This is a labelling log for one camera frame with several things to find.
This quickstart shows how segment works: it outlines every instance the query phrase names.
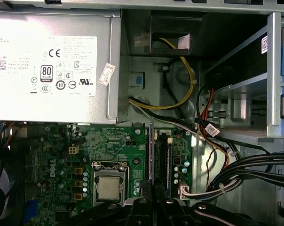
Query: power connector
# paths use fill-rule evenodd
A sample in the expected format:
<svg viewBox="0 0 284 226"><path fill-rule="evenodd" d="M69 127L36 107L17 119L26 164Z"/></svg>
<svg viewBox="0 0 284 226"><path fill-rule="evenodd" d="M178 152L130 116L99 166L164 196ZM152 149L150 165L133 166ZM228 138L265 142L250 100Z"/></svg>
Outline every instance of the power connector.
<svg viewBox="0 0 284 226"><path fill-rule="evenodd" d="M183 195L183 190L189 192L189 186L184 180L180 181L179 183L178 195L180 196L181 200L188 200L188 198L186 198L186 196Z"/></svg>

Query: cable bundle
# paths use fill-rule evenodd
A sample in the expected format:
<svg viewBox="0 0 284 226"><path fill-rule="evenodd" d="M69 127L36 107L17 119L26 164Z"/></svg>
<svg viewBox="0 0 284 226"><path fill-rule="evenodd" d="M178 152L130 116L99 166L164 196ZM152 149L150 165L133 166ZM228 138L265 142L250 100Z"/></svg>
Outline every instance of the cable bundle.
<svg viewBox="0 0 284 226"><path fill-rule="evenodd" d="M214 191L220 184L229 184L234 180L261 179L271 184L284 187L284 175L269 173L269 166L284 165L284 153L263 154L240 159L223 169L210 183L207 191ZM268 166L265 172L245 169L254 166Z"/></svg>

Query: chip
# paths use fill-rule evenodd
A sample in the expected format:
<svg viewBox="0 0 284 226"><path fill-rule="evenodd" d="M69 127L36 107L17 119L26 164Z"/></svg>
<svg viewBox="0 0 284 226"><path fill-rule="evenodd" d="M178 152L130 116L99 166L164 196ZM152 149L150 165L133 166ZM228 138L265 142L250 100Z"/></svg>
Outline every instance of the chip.
<svg viewBox="0 0 284 226"><path fill-rule="evenodd" d="M75 187L82 187L82 181L81 180L76 180L74 186Z"/></svg>
<svg viewBox="0 0 284 226"><path fill-rule="evenodd" d="M75 168L74 169L74 174L81 175L82 173L83 173L83 169L82 168Z"/></svg>
<svg viewBox="0 0 284 226"><path fill-rule="evenodd" d="M77 200L77 201L82 200L82 194L74 194L74 200Z"/></svg>
<svg viewBox="0 0 284 226"><path fill-rule="evenodd" d="M65 220L70 219L71 213L68 211L57 211L55 212L55 221L56 222L62 222Z"/></svg>
<svg viewBox="0 0 284 226"><path fill-rule="evenodd" d="M98 199L119 200L119 177L99 177Z"/></svg>

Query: cable tie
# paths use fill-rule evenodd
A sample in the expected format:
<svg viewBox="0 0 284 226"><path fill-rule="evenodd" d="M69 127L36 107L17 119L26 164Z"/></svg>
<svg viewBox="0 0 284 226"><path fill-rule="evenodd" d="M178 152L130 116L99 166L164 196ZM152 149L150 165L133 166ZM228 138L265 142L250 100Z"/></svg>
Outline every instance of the cable tie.
<svg viewBox="0 0 284 226"><path fill-rule="evenodd" d="M226 193L225 190L224 190L224 187L225 187L225 185L223 185L222 183L219 184L219 188L221 189L221 192L222 192L223 194Z"/></svg>
<svg viewBox="0 0 284 226"><path fill-rule="evenodd" d="M231 155L231 157L235 157L235 156L238 155L238 154L239 154L239 152L236 151L236 152L232 152L230 155Z"/></svg>

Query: white label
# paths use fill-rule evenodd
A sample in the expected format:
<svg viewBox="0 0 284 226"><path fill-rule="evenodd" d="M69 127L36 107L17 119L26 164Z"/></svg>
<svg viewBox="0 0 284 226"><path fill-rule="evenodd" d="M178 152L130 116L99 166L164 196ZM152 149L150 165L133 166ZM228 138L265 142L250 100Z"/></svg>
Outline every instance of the white label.
<svg viewBox="0 0 284 226"><path fill-rule="evenodd" d="M0 93L95 96L97 37L0 37Z"/></svg>
<svg viewBox="0 0 284 226"><path fill-rule="evenodd" d="M112 77L115 68L116 67L111 64L106 64L98 82L102 85L107 86L110 82L110 78Z"/></svg>
<svg viewBox="0 0 284 226"><path fill-rule="evenodd" d="M212 137L215 137L220 133L218 129L216 129L212 124L208 124L205 128L205 130L210 134Z"/></svg>
<svg viewBox="0 0 284 226"><path fill-rule="evenodd" d="M268 37L265 36L262 40L261 40L261 54L264 54L268 51Z"/></svg>

